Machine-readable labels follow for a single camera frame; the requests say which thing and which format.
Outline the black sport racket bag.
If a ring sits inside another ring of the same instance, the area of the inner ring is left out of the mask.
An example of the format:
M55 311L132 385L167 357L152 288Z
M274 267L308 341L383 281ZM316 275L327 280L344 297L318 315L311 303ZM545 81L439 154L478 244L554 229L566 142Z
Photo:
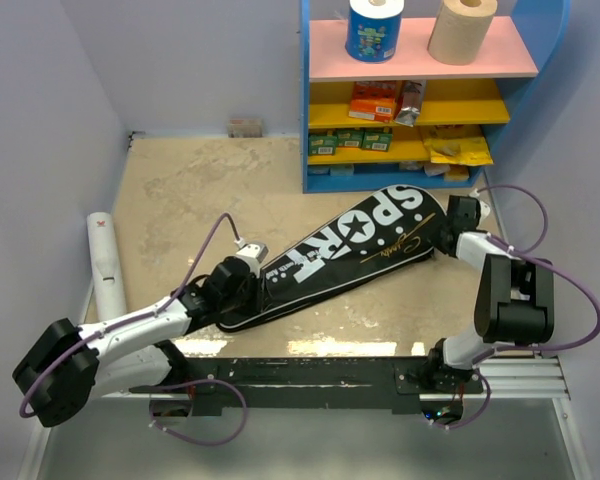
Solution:
M446 211L410 185L380 189L261 269L255 298L216 322L225 332L262 325L433 255Z

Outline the white shuttlecock tube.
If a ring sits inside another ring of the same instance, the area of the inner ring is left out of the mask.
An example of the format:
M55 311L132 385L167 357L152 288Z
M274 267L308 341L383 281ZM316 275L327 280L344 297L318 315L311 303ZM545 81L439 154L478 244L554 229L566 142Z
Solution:
M90 214L87 233L98 318L111 320L127 312L112 216L106 212Z

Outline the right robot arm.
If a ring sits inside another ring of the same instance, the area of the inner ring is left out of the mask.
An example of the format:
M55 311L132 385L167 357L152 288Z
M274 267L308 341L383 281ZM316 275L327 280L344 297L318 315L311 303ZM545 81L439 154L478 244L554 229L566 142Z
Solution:
M427 356L425 379L449 392L468 371L499 351L547 343L554 333L554 277L549 268L524 260L478 229L484 204L475 197L449 197L435 237L436 248L480 272L472 324L439 340Z

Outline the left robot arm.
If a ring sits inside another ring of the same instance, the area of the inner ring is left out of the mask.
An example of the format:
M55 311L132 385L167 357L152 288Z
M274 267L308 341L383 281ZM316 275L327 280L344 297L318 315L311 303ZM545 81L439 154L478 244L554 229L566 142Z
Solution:
M261 265L240 252L220 262L202 285L190 282L144 309L86 326L67 318L53 322L12 373L23 394L19 415L36 417L45 427L72 418L87 404L106 367L203 329L248 303Z

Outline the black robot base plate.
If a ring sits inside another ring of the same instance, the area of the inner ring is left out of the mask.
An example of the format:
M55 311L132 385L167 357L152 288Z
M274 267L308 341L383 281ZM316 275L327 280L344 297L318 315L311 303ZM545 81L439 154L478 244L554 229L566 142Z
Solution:
M482 394L472 371L433 370L424 357L190 358L191 380L220 380L255 409L389 410L419 414L457 394Z

